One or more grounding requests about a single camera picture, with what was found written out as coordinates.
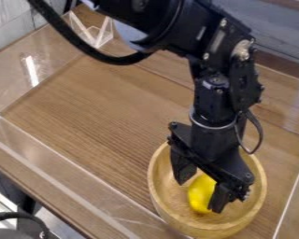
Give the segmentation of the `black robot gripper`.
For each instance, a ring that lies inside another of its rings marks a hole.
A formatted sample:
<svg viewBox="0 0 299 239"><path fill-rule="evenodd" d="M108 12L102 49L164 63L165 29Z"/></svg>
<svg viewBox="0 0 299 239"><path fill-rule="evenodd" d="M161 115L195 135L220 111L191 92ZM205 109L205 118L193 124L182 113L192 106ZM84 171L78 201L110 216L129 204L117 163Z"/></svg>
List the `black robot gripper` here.
<svg viewBox="0 0 299 239"><path fill-rule="evenodd" d="M235 200L244 201L253 183L253 174L243 161L239 150L249 110L233 113L223 121L212 122L192 108L191 124L172 121L166 139L170 151L173 178L182 185L201 170L215 181L208 208L217 214Z"/></svg>

